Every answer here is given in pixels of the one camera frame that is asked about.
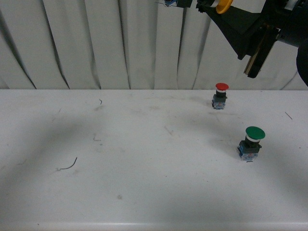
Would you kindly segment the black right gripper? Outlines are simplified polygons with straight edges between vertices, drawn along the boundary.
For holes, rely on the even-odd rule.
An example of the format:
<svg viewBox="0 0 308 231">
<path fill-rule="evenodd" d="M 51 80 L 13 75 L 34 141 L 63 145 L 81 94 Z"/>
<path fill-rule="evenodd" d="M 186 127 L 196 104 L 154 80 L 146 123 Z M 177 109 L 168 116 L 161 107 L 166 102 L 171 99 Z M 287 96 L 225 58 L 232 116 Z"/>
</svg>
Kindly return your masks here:
<svg viewBox="0 0 308 231">
<path fill-rule="evenodd" d="M 249 78 L 257 77 L 275 42 L 293 43 L 294 0 L 267 0 L 261 14 L 233 6 L 223 14 L 213 9 L 205 13 L 218 26 L 239 60 L 251 56 L 244 71 Z"/>
</svg>

